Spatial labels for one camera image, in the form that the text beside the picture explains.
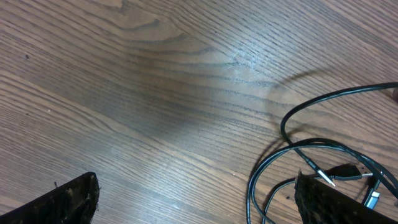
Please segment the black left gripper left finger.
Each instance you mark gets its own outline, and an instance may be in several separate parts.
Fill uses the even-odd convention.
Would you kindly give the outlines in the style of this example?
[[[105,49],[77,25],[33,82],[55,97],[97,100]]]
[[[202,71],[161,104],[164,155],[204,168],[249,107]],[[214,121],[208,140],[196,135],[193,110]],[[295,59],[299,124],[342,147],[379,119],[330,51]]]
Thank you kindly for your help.
[[[1,215],[1,224],[90,224],[99,196],[97,176],[87,172]]]

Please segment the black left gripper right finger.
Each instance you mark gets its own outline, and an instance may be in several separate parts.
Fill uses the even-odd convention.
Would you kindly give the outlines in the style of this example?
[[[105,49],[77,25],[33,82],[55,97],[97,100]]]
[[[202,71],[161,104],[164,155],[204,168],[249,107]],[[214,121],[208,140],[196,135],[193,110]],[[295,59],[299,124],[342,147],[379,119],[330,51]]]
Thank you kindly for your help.
[[[301,172],[295,180],[294,197],[303,224],[397,224]]]

